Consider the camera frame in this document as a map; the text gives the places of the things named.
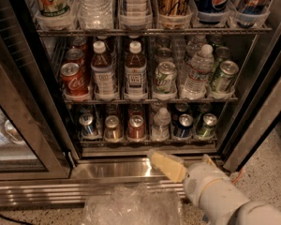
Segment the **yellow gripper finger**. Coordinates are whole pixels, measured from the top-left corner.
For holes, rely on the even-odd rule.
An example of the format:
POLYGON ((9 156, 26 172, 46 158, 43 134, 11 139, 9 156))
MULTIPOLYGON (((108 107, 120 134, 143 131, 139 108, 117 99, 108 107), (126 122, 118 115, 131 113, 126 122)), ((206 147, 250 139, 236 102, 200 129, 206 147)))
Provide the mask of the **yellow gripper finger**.
POLYGON ((150 162, 163 172, 173 183, 181 183, 184 181, 187 168, 181 158, 155 149, 150 149, 147 157, 150 162))
POLYGON ((207 154, 203 155, 202 161, 207 163, 207 164, 215 166, 215 163, 213 162, 213 160, 207 154))

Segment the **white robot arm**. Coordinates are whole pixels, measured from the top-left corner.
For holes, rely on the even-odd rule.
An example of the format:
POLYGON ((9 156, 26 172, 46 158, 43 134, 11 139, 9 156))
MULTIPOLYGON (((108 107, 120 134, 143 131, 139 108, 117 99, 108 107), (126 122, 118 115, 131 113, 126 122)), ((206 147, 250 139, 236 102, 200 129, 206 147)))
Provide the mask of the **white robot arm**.
POLYGON ((204 213, 209 225, 281 225, 279 210, 247 198, 207 154, 189 167, 160 150, 150 149, 147 157, 171 182, 183 183, 185 196, 204 213))

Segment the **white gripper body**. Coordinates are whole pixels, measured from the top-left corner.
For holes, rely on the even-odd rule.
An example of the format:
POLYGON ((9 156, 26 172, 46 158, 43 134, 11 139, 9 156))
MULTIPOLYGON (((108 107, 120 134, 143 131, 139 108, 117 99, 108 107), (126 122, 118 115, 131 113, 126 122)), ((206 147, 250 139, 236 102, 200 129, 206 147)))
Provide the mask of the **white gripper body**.
POLYGON ((215 180, 229 180, 229 178, 215 165, 206 162, 192 164, 187 170, 183 182, 185 196, 195 206, 200 203, 203 190, 215 180))

